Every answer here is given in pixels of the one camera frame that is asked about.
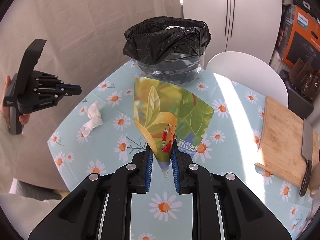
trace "person's hand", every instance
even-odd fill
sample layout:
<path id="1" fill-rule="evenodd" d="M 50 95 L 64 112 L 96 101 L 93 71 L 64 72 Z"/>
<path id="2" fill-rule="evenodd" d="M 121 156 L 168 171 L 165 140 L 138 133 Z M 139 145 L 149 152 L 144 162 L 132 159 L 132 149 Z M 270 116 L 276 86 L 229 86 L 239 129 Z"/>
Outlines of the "person's hand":
<path id="1" fill-rule="evenodd" d="M 4 117 L 7 124 L 10 124 L 10 107 L 3 106 L 3 99 L 4 99 L 5 93 L 6 93 L 10 84 L 11 84 L 10 76 L 7 76 L 5 78 L 5 84 L 4 84 L 4 88 L 3 88 L 2 100 L 1 100 L 1 105 L 0 105 L 0 113 Z M 30 119 L 30 114 L 23 114 L 23 115 L 19 116 L 19 121 L 22 125 L 27 124 L 29 122 L 29 119 Z"/>

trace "white curtain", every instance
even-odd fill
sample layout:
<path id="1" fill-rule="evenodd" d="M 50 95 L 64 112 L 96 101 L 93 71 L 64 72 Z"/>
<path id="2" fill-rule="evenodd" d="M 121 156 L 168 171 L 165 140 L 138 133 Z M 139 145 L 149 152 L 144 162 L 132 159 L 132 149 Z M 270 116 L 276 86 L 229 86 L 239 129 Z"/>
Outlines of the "white curtain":
<path id="1" fill-rule="evenodd" d="M 65 189 L 47 140 L 70 111 L 128 57 L 124 31 L 155 16 L 180 17 L 179 0 L 15 0 L 0 22 L 0 87 L 13 76 L 35 39 L 46 39 L 36 70 L 81 85 L 80 97 L 32 114 L 24 128 L 28 142 L 20 154 L 16 178 Z"/>

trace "wooden cutting board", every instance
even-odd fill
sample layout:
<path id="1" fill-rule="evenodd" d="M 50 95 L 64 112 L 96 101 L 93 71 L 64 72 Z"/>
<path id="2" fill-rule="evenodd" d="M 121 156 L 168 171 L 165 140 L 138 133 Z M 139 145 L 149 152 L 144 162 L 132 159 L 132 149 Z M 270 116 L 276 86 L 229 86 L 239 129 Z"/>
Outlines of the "wooden cutting board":
<path id="1" fill-rule="evenodd" d="M 301 155 L 303 120 L 267 96 L 256 165 L 301 187 L 306 161 Z M 318 134 L 313 131 L 312 166 L 319 161 Z"/>

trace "knife handle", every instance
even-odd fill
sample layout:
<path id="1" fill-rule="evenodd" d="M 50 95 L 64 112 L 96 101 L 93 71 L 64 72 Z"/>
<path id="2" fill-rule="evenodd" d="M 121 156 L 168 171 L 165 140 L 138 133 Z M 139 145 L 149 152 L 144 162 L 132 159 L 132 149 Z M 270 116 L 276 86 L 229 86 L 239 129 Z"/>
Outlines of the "knife handle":
<path id="1" fill-rule="evenodd" d="M 307 192 L 308 185 L 310 182 L 311 169 L 312 169 L 312 161 L 307 160 L 307 169 L 302 180 L 301 190 L 299 192 L 300 197 L 303 197 Z"/>

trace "door handle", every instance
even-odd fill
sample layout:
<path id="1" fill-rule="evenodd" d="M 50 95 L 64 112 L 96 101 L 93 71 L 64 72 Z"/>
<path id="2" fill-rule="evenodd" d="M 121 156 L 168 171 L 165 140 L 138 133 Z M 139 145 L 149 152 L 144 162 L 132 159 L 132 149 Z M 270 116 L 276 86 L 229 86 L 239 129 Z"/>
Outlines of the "door handle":
<path id="1" fill-rule="evenodd" d="M 225 27 L 225 29 L 224 29 L 224 36 L 226 36 L 226 34 L 227 34 L 227 22 L 228 22 L 228 3 L 229 3 L 229 0 L 227 0 L 226 27 Z"/>
<path id="2" fill-rule="evenodd" d="M 233 21 L 234 21 L 234 19 L 235 19 L 235 5 L 236 5 L 236 0 L 233 0 L 233 16 L 232 16 L 232 25 L 231 25 L 231 34 L 230 34 L 230 38 L 232 38 Z"/>

